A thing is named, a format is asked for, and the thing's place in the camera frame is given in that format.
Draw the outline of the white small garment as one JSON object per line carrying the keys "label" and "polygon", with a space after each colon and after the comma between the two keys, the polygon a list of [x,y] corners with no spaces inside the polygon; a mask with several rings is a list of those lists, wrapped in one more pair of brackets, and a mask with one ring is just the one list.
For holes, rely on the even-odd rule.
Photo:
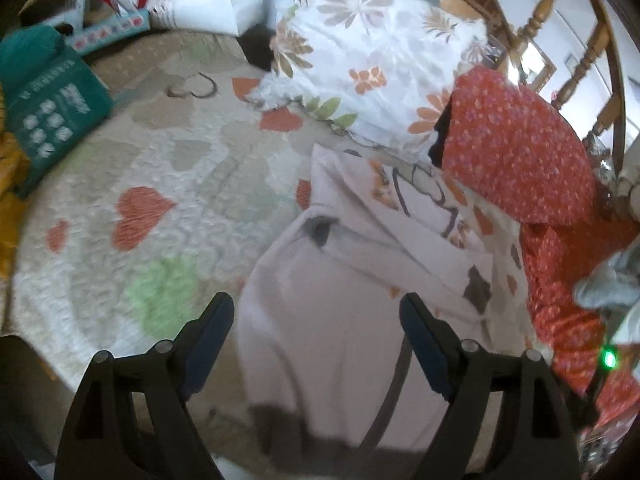
{"label": "white small garment", "polygon": [[520,225],[440,170],[316,146],[308,204],[240,299],[245,392],[290,474],[405,478],[447,408],[400,325],[414,292],[463,339],[517,356],[527,312]]}

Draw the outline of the red floral sheet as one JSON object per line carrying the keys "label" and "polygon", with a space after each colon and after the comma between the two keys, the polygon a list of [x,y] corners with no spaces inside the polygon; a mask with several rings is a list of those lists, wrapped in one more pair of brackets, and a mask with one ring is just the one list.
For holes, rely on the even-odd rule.
{"label": "red floral sheet", "polygon": [[538,338],[553,351],[555,375],[580,396],[599,364],[605,327],[596,312],[576,306],[573,287],[638,233],[639,226],[632,221],[602,219],[521,228],[529,315]]}

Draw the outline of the grey cloth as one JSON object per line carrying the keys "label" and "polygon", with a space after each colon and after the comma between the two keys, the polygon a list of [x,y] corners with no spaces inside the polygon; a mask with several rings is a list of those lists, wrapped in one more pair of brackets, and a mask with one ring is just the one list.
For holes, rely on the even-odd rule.
{"label": "grey cloth", "polygon": [[574,286],[573,299],[583,309],[632,307],[639,300],[639,237],[580,280]]}

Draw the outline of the heart patterned quilt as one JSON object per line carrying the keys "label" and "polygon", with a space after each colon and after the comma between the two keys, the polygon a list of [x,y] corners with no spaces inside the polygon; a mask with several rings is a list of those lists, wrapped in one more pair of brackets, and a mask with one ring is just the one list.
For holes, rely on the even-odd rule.
{"label": "heart patterned quilt", "polygon": [[254,110],[262,74],[228,37],[145,36],[91,66],[113,116],[32,193],[1,307],[42,361],[36,388],[70,396],[94,352],[143,350],[238,296],[302,210],[314,144],[411,170],[300,110]]}

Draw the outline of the red floral pillow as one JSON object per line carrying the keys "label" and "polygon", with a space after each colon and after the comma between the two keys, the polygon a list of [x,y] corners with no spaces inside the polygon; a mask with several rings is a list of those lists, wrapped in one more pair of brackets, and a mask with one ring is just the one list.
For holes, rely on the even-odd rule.
{"label": "red floral pillow", "polygon": [[433,164],[523,224],[572,226],[597,217],[582,141],[537,93],[496,70],[459,76],[436,127]]}

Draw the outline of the yellow cloth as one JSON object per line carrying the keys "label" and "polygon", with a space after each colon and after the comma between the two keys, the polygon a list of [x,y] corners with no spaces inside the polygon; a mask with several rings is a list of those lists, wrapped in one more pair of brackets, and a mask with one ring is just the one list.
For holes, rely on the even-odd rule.
{"label": "yellow cloth", "polygon": [[20,242],[25,202],[17,191],[26,180],[29,158],[6,126],[6,104],[1,95],[1,162],[0,162],[0,245],[1,278],[12,276],[15,254]]}

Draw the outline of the teal printed box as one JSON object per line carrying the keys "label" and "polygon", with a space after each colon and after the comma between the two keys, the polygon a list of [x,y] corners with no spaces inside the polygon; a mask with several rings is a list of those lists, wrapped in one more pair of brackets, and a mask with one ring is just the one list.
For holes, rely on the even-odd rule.
{"label": "teal printed box", "polygon": [[8,129],[29,159],[25,197],[111,113],[107,88],[53,27],[18,30],[1,41]]}

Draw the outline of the white floral pillow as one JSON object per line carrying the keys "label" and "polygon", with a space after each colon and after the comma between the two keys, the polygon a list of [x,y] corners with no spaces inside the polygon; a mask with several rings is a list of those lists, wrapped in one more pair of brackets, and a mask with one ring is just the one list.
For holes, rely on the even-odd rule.
{"label": "white floral pillow", "polygon": [[484,20],[426,0],[282,0],[272,69],[248,99],[292,102],[357,142],[425,160],[454,81],[482,62]]}

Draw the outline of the light blue patterned box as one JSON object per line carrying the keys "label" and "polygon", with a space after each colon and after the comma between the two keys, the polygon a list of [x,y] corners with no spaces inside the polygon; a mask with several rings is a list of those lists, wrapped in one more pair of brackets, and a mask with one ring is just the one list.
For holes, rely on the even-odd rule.
{"label": "light blue patterned box", "polygon": [[116,14],[99,24],[76,32],[65,39],[65,44],[84,56],[150,29],[149,12],[145,9],[135,10],[128,14]]}

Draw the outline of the wooden chair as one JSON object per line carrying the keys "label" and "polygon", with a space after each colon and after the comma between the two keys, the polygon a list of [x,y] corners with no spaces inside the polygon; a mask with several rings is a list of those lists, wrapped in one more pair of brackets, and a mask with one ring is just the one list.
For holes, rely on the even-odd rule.
{"label": "wooden chair", "polygon": [[623,25],[605,0],[440,0],[481,16],[506,49],[511,76],[601,145],[616,171],[636,136],[624,67]]}

